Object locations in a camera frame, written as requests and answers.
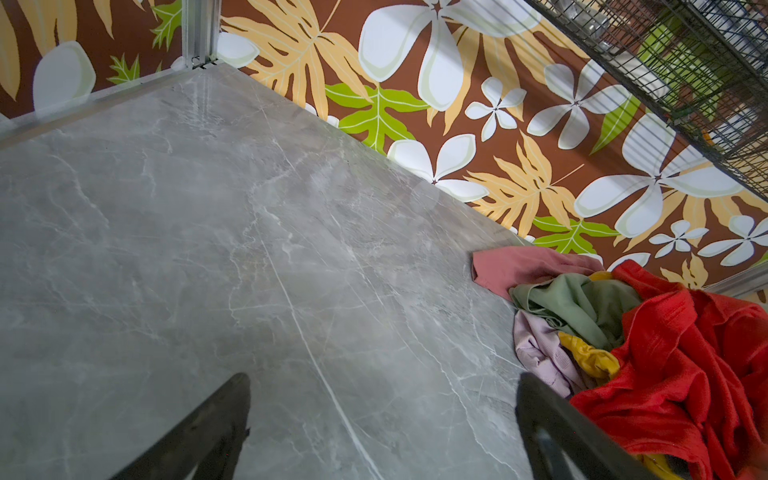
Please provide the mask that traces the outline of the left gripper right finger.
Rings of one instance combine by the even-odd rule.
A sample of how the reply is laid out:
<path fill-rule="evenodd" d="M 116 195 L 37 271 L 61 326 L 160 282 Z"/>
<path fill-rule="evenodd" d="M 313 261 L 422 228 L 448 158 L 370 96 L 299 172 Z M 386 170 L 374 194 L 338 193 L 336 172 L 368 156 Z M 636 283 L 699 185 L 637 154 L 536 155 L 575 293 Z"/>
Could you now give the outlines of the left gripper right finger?
<path fill-rule="evenodd" d="M 566 399 L 531 373 L 520 376 L 515 415 L 535 479 L 653 479 Z"/>

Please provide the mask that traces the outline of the pink cloth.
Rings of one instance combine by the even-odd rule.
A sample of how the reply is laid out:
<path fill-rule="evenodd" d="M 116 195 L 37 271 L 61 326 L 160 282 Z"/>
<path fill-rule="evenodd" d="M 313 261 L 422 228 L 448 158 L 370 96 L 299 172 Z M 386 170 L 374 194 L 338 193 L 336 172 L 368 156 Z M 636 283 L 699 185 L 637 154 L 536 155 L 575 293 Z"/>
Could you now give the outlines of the pink cloth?
<path fill-rule="evenodd" d="M 509 290 L 539 284 L 565 273 L 590 275 L 602 271 L 600 260 L 588 255 L 562 254 L 538 246 L 506 246 L 472 253 L 472 279 L 479 286 L 510 300 Z"/>

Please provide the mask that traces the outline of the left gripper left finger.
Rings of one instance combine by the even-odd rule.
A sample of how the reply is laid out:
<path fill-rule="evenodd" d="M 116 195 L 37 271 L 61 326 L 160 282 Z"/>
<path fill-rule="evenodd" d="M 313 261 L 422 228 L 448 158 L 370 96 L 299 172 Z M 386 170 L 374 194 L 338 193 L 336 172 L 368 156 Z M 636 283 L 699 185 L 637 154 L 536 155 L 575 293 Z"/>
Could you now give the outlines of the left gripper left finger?
<path fill-rule="evenodd" d="M 251 406 L 247 374 L 236 373 L 115 479 L 231 479 Z"/>

